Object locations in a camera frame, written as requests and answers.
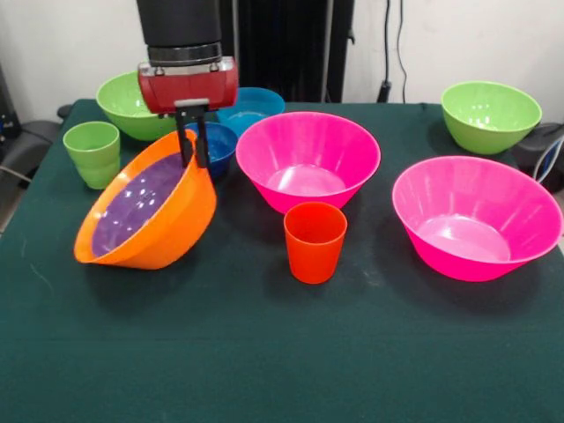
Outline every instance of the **blue bowl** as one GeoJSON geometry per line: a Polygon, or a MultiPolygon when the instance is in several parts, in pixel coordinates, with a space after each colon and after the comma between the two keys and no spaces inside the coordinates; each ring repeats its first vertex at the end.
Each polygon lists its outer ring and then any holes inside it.
{"type": "Polygon", "coordinates": [[[271,90],[239,88],[235,105],[218,110],[218,118],[240,137],[252,124],[283,113],[285,109],[284,99],[271,90]]]}
{"type": "MultiPolygon", "coordinates": [[[[185,128],[198,134],[196,123],[190,123],[185,128]]],[[[212,179],[218,179],[229,169],[229,161],[235,152],[238,137],[227,126],[220,123],[206,122],[205,131],[210,156],[208,171],[212,179]]]]}

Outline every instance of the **cable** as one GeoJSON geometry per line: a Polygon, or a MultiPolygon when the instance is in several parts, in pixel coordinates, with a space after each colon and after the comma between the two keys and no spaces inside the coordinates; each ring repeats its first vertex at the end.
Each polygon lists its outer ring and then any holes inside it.
{"type": "Polygon", "coordinates": [[[388,53],[388,20],[390,20],[390,0],[386,0],[386,18],[384,19],[384,60],[386,63],[386,74],[384,81],[388,82],[390,76],[390,60],[388,53]]]}
{"type": "Polygon", "coordinates": [[[399,28],[397,29],[397,60],[399,61],[399,67],[404,73],[404,85],[402,87],[402,100],[405,103],[405,85],[407,84],[407,71],[405,70],[404,63],[402,62],[402,55],[399,51],[399,39],[402,34],[402,28],[404,27],[404,0],[399,0],[399,28]]]}
{"type": "Polygon", "coordinates": [[[26,181],[26,182],[31,182],[32,180],[29,179],[27,176],[25,176],[24,174],[21,174],[20,172],[16,172],[15,170],[11,170],[9,167],[5,167],[5,166],[1,166],[0,165],[0,170],[4,170],[4,172],[8,173],[8,174],[13,174],[14,176],[18,177],[19,179],[21,179],[22,181],[26,181]]]}
{"type": "Polygon", "coordinates": [[[22,128],[21,131],[22,131],[22,132],[26,132],[26,133],[28,133],[28,134],[30,134],[30,135],[34,135],[34,136],[36,136],[37,138],[41,138],[43,141],[48,142],[49,145],[53,145],[53,141],[51,141],[49,138],[45,137],[45,136],[42,135],[42,134],[38,134],[37,132],[33,132],[32,130],[27,130],[26,128],[22,128]]]}
{"type": "Polygon", "coordinates": [[[560,155],[560,150],[562,149],[562,146],[564,145],[564,137],[560,137],[558,138],[556,141],[554,141],[540,156],[540,158],[537,161],[537,164],[535,165],[535,168],[532,172],[532,178],[537,180],[538,183],[541,183],[547,176],[548,174],[550,174],[550,171],[553,169],[554,164],[556,163],[556,160],[558,159],[558,156],[560,155]],[[540,167],[542,166],[542,164],[545,161],[546,156],[548,156],[549,153],[553,152],[552,158],[549,160],[549,163],[547,166],[544,166],[543,168],[543,174],[540,175],[540,177],[537,179],[538,176],[538,170],[540,169],[540,167]]]}
{"type": "Polygon", "coordinates": [[[382,85],[380,85],[380,91],[378,92],[378,98],[376,102],[387,103],[390,96],[391,83],[389,82],[390,77],[390,54],[388,51],[388,20],[390,18],[390,0],[386,2],[386,18],[384,20],[384,55],[386,63],[386,73],[382,85]]]}

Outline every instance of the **white wall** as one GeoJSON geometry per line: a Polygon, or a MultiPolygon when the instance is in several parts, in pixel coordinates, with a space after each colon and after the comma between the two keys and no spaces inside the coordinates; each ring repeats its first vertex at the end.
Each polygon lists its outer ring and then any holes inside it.
{"type": "MultiPolygon", "coordinates": [[[[399,1],[391,0],[390,100],[400,101],[399,1]]],[[[384,74],[385,0],[356,0],[345,74],[346,101],[374,101],[384,74]]],[[[449,85],[487,79],[517,86],[541,105],[545,121],[564,120],[564,2],[559,0],[404,0],[401,53],[407,101],[439,102],[449,85]]]]}
{"type": "Polygon", "coordinates": [[[145,57],[135,0],[0,0],[0,63],[22,121],[55,119],[145,57]]]}
{"type": "MultiPolygon", "coordinates": [[[[391,100],[401,74],[391,0],[391,100]]],[[[545,120],[564,119],[564,2],[404,0],[402,57],[407,100],[438,102],[465,79],[492,79],[533,95],[545,120]]],[[[345,100],[374,101],[383,77],[385,0],[356,0],[345,100]]],[[[93,97],[107,78],[145,59],[135,0],[0,0],[0,63],[22,120],[55,118],[56,108],[93,97]]]]}

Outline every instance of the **green bowl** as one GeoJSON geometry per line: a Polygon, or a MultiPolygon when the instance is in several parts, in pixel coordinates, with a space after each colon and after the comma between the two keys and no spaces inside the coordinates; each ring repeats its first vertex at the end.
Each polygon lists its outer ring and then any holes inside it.
{"type": "Polygon", "coordinates": [[[136,71],[106,81],[98,90],[96,101],[108,119],[132,138],[154,141],[175,129],[172,117],[159,119],[149,111],[136,71]]]}
{"type": "Polygon", "coordinates": [[[496,154],[521,141],[540,122],[542,110],[527,93],[494,82],[470,81],[442,94],[450,135],[469,152],[496,154]]]}

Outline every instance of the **black robot arm cylinder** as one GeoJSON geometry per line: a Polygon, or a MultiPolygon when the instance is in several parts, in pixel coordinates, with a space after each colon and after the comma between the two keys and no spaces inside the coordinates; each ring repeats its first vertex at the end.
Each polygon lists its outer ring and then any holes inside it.
{"type": "Polygon", "coordinates": [[[221,59],[219,0],[137,0],[152,66],[221,59]]]}

